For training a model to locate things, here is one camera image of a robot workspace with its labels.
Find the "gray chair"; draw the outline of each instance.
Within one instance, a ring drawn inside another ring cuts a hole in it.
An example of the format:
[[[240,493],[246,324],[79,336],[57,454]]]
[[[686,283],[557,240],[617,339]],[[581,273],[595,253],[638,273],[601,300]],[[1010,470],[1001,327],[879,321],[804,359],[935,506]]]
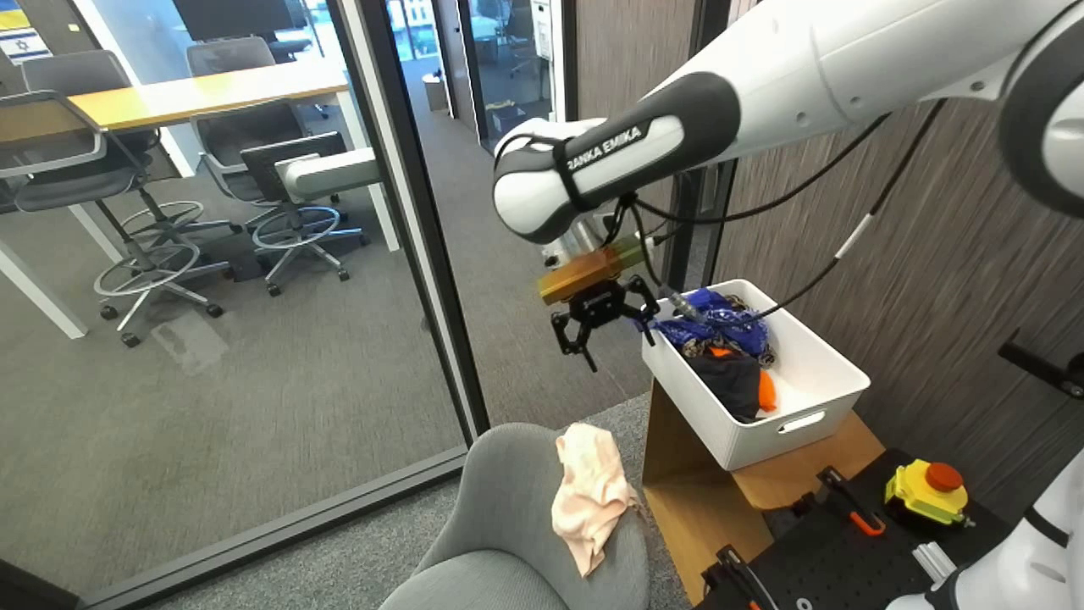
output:
[[[203,42],[187,54],[192,73],[274,64],[270,47],[260,38]],[[255,247],[260,253],[279,253],[263,273],[267,294],[280,294],[279,273],[299,261],[302,249],[319,253],[319,261],[333,265],[338,282],[346,282],[349,271],[320,243],[343,236],[362,243],[362,231],[343,228],[338,210],[328,202],[293,202],[279,178],[279,168],[288,160],[343,153],[343,137],[305,137],[305,124],[288,102],[196,118],[192,124],[203,138],[203,165],[214,183],[235,201],[270,202],[267,212],[250,220]]]
[[[201,265],[192,240],[172,231],[127,231],[104,208],[109,195],[135,188],[145,212],[169,225],[142,188],[145,160],[117,138],[100,137],[93,123],[57,91],[0,98],[0,124],[0,208],[12,202],[22,212],[38,212],[93,201],[120,236],[125,256],[93,278],[93,291],[104,297],[104,317],[125,309],[117,321],[125,347],[139,347],[127,324],[157,294],[180,294],[214,317],[223,315],[219,306],[180,283]]]
[[[621,519],[605,562],[581,578],[547,529],[557,482],[551,430],[486,430],[468,454],[452,515],[381,610],[642,610],[650,562],[640,515]]]
[[[54,59],[38,59],[19,64],[27,91],[59,91],[59,95],[87,95],[87,91],[109,91],[109,87],[127,87],[125,69],[115,60],[110,51],[79,51],[79,54],[54,54]],[[117,147],[125,147],[135,160],[151,156],[160,137],[157,130],[132,130],[115,137]],[[240,233],[237,225],[230,220],[201,220],[203,202],[196,201],[176,201],[176,202],[160,202],[169,210],[167,218],[142,218],[139,231],[180,231],[180,233],[196,233],[196,231],[230,231]]]

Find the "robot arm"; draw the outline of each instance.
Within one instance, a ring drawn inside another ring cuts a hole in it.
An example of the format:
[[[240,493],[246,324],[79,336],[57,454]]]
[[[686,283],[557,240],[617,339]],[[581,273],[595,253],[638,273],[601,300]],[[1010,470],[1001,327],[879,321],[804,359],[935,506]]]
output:
[[[499,153],[495,208],[509,231],[546,243],[580,212],[678,168],[859,124],[921,98],[1010,95],[1014,104],[1015,95],[1023,113],[1001,131],[1014,142],[1023,131],[1023,153],[1006,156],[1010,168],[1038,201],[1084,218],[1079,59],[1076,0],[766,0],[629,113],[592,130],[516,130]],[[1034,82],[1051,87],[1051,77],[1061,87],[1036,107]]]

